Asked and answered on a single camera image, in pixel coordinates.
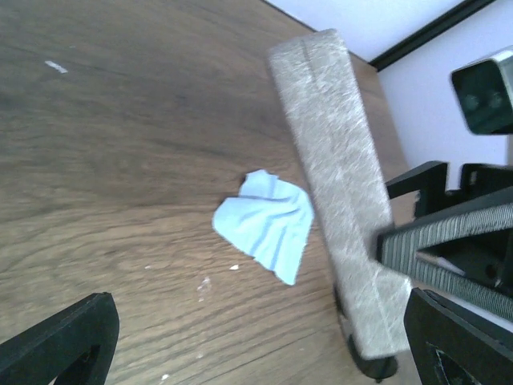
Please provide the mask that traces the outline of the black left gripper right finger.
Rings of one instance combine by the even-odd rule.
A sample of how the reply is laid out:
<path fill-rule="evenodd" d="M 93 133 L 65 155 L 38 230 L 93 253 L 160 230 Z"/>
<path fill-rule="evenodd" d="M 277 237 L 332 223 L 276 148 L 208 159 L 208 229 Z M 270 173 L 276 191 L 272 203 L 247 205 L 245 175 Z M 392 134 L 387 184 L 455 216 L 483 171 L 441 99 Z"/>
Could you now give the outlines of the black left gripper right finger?
<path fill-rule="evenodd" d="M 423 384 L 512 383 L 512 333 L 431 290 L 415 288 L 404 316 Z"/>

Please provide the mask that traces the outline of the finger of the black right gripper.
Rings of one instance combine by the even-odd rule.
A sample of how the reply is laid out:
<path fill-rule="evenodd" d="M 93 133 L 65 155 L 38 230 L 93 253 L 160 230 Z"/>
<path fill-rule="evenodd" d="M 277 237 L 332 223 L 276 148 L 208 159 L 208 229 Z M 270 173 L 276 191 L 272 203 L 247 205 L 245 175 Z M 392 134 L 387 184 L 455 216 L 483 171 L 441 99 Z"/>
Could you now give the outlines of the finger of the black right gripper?
<path fill-rule="evenodd" d="M 428 161 L 386 182 L 392 200 L 407 193 L 417 192 L 414 218 L 436 213 L 446 203 L 446 176 L 448 163 Z"/>
<path fill-rule="evenodd" d="M 512 300 L 449 270 L 416 258 L 420 249 L 464 237 L 503 230 L 512 224 L 512 201 L 485 201 L 481 209 L 464 209 L 424 217 L 378 237 L 378 260 L 386 267 L 452 294 L 491 313 L 512 312 Z"/>

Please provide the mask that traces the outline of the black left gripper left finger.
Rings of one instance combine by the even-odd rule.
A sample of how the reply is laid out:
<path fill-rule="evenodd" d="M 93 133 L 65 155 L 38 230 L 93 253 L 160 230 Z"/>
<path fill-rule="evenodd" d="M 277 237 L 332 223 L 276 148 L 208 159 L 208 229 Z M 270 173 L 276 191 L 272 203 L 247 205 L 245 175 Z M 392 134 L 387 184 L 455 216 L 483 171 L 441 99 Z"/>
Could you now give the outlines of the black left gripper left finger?
<path fill-rule="evenodd" d="M 1 344 L 2 384 L 104 384 L 119 337 L 111 294 L 91 294 Z"/>

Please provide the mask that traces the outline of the grey glasses case green lining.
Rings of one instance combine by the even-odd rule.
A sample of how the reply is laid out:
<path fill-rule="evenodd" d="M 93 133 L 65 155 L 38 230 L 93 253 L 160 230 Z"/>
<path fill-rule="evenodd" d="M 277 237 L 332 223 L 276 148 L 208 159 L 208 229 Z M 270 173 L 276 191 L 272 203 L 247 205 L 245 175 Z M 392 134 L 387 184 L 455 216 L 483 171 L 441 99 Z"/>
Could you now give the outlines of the grey glasses case green lining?
<path fill-rule="evenodd" d="M 377 260 L 378 236 L 394 219 L 349 52 L 336 30 L 323 30 L 272 48 L 268 63 L 324 236 L 349 351 L 362 374 L 381 382 L 409 347 L 403 316 L 412 284 Z"/>

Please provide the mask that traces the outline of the light blue cleaning cloth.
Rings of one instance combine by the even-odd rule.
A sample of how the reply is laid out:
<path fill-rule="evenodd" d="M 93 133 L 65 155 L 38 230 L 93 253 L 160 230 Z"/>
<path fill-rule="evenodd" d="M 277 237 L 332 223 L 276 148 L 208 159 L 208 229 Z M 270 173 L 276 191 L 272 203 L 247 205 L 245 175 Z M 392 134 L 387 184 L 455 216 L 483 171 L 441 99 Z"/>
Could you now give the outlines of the light blue cleaning cloth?
<path fill-rule="evenodd" d="M 213 229 L 288 286 L 296 284 L 314 219 L 308 193 L 264 169 L 246 175 L 238 195 L 226 198 Z"/>

